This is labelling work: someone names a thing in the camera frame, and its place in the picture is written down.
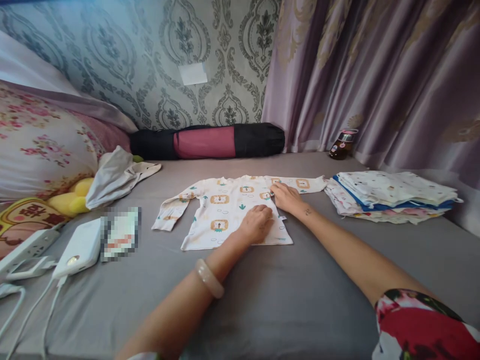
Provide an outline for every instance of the gray bed sheet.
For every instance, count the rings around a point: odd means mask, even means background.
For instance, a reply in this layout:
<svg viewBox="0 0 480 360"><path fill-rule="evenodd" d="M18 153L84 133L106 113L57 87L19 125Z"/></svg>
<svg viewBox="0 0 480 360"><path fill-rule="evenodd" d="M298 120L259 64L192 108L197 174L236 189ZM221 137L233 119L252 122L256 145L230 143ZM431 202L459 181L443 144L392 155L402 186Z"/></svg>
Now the gray bed sheet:
<svg viewBox="0 0 480 360"><path fill-rule="evenodd" d="M160 172L114 205L117 211L141 207L138 249L119 261L98 263L72 276L61 290L47 333L51 358L112 358L195 261L211 252L180 250L199 206L196 199L172 232L151 230L165 199L207 178L245 174L315 178L365 169L354 159L336 161L325 153L163 161L162 165ZM342 219L325 193L303 197L480 328L480 239L445 218L419 225ZM59 258L75 227L103 211L71 221L46 254ZM245 254L226 280L224 298L212 304L191 339L185 359L371 358L378 334L369 302L314 236L295 218L286 216L294 244L253 246ZM0 344L0 354L10 349L25 314L49 277L20 282L26 287L26 300ZM17 349L18 358L40 353L41 332L54 293L51 289L31 317ZM16 300L15 296L0 300L0 324Z"/></svg>

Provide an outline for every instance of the purple curtain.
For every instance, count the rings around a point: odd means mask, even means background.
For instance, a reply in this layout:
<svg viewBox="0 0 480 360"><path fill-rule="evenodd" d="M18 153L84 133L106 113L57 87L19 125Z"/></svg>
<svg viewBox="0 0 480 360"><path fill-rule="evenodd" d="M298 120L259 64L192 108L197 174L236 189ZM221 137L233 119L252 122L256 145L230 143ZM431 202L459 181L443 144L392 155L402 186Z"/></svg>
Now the purple curtain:
<svg viewBox="0 0 480 360"><path fill-rule="evenodd" d="M480 236L480 2L284 0L262 121L287 152L353 156L459 189L450 216Z"/></svg>

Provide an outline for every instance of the forearm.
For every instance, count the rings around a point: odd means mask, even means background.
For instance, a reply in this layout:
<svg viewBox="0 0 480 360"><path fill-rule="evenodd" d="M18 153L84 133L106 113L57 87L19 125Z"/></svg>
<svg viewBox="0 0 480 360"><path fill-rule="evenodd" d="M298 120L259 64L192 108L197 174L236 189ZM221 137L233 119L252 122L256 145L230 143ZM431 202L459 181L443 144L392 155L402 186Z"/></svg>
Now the forearm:
<svg viewBox="0 0 480 360"><path fill-rule="evenodd" d="M238 234L230 235L205 260L219 282L223 282L248 248L245 242L235 241L235 236ZM117 359L128 359L143 352L178 359L213 299L197 272L192 270L145 319Z"/></svg>
<svg viewBox="0 0 480 360"><path fill-rule="evenodd" d="M372 305L389 289L410 289L433 296L388 258L320 215L310 205L302 203L293 215L310 229Z"/></svg>

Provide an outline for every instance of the yoga mat bag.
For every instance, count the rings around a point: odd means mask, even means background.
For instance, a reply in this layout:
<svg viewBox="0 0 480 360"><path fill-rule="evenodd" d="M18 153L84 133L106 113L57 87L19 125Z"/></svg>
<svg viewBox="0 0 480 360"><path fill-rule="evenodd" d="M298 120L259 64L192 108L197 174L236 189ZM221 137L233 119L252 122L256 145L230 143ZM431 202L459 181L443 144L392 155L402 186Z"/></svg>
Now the yoga mat bag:
<svg viewBox="0 0 480 360"><path fill-rule="evenodd" d="M284 131L266 122L130 134L131 153L145 160L266 157L281 153L284 146Z"/></svg>

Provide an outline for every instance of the power bank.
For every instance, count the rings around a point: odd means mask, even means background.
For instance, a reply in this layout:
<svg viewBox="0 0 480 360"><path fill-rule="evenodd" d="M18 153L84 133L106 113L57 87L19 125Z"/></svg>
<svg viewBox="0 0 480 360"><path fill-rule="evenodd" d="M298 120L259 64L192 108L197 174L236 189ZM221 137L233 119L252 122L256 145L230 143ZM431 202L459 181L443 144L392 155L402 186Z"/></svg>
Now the power bank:
<svg viewBox="0 0 480 360"><path fill-rule="evenodd" d="M76 274L97 262L103 221L105 220L100 217L79 225L75 229L51 275L53 279Z"/></svg>

